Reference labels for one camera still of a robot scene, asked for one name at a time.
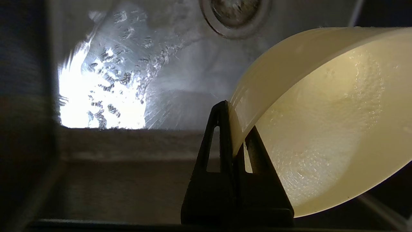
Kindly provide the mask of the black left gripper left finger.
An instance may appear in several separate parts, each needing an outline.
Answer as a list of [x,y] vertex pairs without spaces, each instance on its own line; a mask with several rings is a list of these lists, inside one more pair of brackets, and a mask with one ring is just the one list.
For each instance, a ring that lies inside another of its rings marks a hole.
[[[219,127],[220,171],[207,171],[214,129]],[[228,226],[236,202],[232,167],[232,141],[228,101],[211,109],[197,160],[181,207],[181,223],[196,226]]]

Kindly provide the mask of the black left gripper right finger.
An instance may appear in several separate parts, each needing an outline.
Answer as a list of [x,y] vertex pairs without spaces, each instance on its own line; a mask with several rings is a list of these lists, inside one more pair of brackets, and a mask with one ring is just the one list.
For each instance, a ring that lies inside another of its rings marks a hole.
[[243,227],[293,227],[294,210],[256,127],[233,159],[235,219]]

